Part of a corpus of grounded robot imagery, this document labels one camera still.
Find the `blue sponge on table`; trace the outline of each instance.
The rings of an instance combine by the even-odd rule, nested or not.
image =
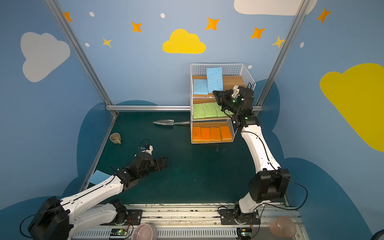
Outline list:
[[[208,95],[208,93],[206,79],[193,79],[193,94]]]
[[[92,177],[90,177],[89,182],[93,183],[94,185],[97,185],[101,183],[102,181],[107,180],[111,175],[106,174],[105,172],[101,172],[99,170],[96,170]]]
[[[208,92],[223,91],[223,69],[207,68]]]

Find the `white cloud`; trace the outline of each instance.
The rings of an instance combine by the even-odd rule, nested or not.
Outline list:
[[[310,13],[317,0],[310,0],[306,14]],[[266,14],[294,16],[301,0],[235,0],[235,10],[242,14]]]
[[[24,33],[21,48],[26,58],[23,73],[31,82],[45,78],[55,68],[60,66],[71,54],[66,42],[58,41],[49,33]]]

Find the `mug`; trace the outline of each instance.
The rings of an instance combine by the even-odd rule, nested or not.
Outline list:
[[[118,134],[117,132],[112,133],[111,136],[109,137],[109,139],[110,139],[113,143],[121,144],[121,136],[120,136],[120,134]]]

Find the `green table surface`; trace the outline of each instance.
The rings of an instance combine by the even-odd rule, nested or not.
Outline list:
[[[190,125],[161,126],[153,121],[189,120],[189,112],[122,112],[112,133],[122,144],[107,141],[96,169],[114,174],[134,159],[140,142],[148,138],[153,158],[168,157],[165,170],[154,172],[139,183],[104,201],[124,204],[235,202],[248,192],[255,166],[247,144],[238,133],[234,142],[191,144]]]

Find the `yellow cloud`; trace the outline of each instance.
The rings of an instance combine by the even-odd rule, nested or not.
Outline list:
[[[384,152],[384,67],[364,63],[343,74],[330,72],[321,79],[320,88],[357,134]]]
[[[203,53],[206,48],[196,34],[184,29],[175,30],[169,41],[163,43],[163,51],[166,53]]]

